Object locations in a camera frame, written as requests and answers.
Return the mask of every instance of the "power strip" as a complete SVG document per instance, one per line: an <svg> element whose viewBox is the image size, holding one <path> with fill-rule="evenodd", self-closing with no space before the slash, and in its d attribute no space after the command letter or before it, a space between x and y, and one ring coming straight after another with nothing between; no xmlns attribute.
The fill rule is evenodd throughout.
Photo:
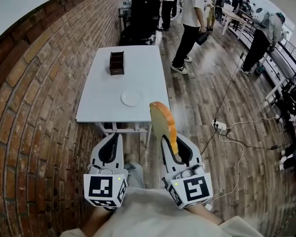
<svg viewBox="0 0 296 237"><path fill-rule="evenodd" d="M227 126L225 123L221 123L215 120L212 121L212 127L217 130L217 132L221 135L226 135L227 134Z"/></svg>

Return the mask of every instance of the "bag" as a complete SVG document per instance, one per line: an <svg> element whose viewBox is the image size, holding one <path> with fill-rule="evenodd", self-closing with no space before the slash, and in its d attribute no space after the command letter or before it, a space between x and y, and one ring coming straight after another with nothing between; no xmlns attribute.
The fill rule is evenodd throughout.
<svg viewBox="0 0 296 237"><path fill-rule="evenodd" d="M259 77L265 70L265 66L259 63L255 69L255 74Z"/></svg>
<svg viewBox="0 0 296 237"><path fill-rule="evenodd" d="M208 39L209 33L198 33L196 38L196 43L202 45Z"/></svg>
<svg viewBox="0 0 296 237"><path fill-rule="evenodd" d="M291 86L292 83L288 83L288 85L282 89L282 96L287 110L290 114L296 115L296 86L288 92Z"/></svg>

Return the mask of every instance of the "white table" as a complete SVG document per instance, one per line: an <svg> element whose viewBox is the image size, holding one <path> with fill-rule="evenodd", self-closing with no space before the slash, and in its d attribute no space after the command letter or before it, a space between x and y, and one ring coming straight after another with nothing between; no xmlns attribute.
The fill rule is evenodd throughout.
<svg viewBox="0 0 296 237"><path fill-rule="evenodd" d="M124 75L111 76L111 52L124 51ZM130 107L121 101L122 92L137 92L139 103ZM146 132L146 147L149 145L151 118L149 104L159 101L169 108L166 83L161 63L159 47L115 46L99 48L91 65L76 121L94 122L103 133ZM112 123L112 129L105 129L102 123ZM117 129L116 123L134 123L134 128ZM139 128L139 123L149 122L148 129Z"/></svg>
<svg viewBox="0 0 296 237"><path fill-rule="evenodd" d="M243 33L243 31L244 31L244 29L246 27L247 22L244 21L242 18L240 18L235 13L233 13L232 11L226 10L225 8L222 8L222 12L223 12L223 14L225 14L225 17L223 19L222 24L224 24L224 22L226 21L225 27L223 28L223 31L222 31L222 35L223 36L225 35L229 23L231 22L232 19L234 19L236 21L239 21L239 22L243 23L243 26L242 26L242 28L240 30L240 33L238 34L238 39L240 39L240 36L242 35L242 33Z"/></svg>

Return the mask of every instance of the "person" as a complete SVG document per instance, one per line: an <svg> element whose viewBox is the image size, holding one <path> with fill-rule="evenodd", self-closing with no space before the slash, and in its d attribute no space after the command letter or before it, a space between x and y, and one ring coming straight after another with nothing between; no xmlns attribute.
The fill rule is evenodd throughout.
<svg viewBox="0 0 296 237"><path fill-rule="evenodd" d="M239 1L238 0L232 0L231 6L233 7L233 10L235 10L238 6Z"/></svg>
<svg viewBox="0 0 296 237"><path fill-rule="evenodd" d="M202 33L206 32L203 10L204 0L185 0L183 3L182 24L184 32L180 46L171 65L171 69L180 74L187 74L184 61L192 61L192 58L187 54L192 50L199 31Z"/></svg>
<svg viewBox="0 0 296 237"><path fill-rule="evenodd" d="M172 13L171 13L171 20L173 20L177 15L177 3L178 0L174 0L172 4Z"/></svg>
<svg viewBox="0 0 296 237"><path fill-rule="evenodd" d="M256 4L255 4L255 3L250 4L250 7L251 7L250 14L252 15L252 14L255 13L255 11L256 11Z"/></svg>
<svg viewBox="0 0 296 237"><path fill-rule="evenodd" d="M242 16L242 3L243 3L242 0L238 0L238 6L237 6L237 8L236 8L235 11L234 11L234 13L235 13L238 17L240 17L240 18L241 18L241 16ZM239 23L240 23L239 21L237 21L237 20L233 20L233 29L234 29L235 31L238 30Z"/></svg>
<svg viewBox="0 0 296 237"><path fill-rule="evenodd" d="M122 206L115 212L95 207L81 229L63 232L61 237L262 237L240 217L225 222L201 204L178 209L165 189L144 189L138 163L125 168L129 186Z"/></svg>
<svg viewBox="0 0 296 237"><path fill-rule="evenodd" d="M162 26L159 28L161 31L168 31L170 28L170 18L171 18L171 9L174 0L160 0L162 2L162 10L161 10L161 17L162 17Z"/></svg>
<svg viewBox="0 0 296 237"><path fill-rule="evenodd" d="M281 12L271 13L269 15L268 27L258 26L255 32L251 48L247 54L245 62L242 65L241 72L251 75L251 68L264 56L267 48L271 45L269 51L273 52L275 46L281 37L282 27L285 17Z"/></svg>
<svg viewBox="0 0 296 237"><path fill-rule="evenodd" d="M250 14L250 11L251 11L250 0L244 0L242 5L243 5L242 10L245 13Z"/></svg>
<svg viewBox="0 0 296 237"><path fill-rule="evenodd" d="M217 0L211 0L212 3L209 5L209 7L211 8L210 11L209 11L209 14L208 14L208 17L207 17L207 31L209 33L212 33L213 32L213 29L214 29L214 24L215 24L215 15L214 15L214 8L215 8L215 5L216 5L216 1Z"/></svg>

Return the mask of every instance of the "bread slice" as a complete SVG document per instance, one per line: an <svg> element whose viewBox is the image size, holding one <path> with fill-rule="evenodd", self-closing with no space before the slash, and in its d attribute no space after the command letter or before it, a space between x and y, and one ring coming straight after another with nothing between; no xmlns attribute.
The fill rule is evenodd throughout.
<svg viewBox="0 0 296 237"><path fill-rule="evenodd" d="M160 145L163 135L165 135L172 147L174 154L178 153L177 144L177 129L172 113L164 104L160 102L153 102L150 105L150 116L153 126L153 132Z"/></svg>

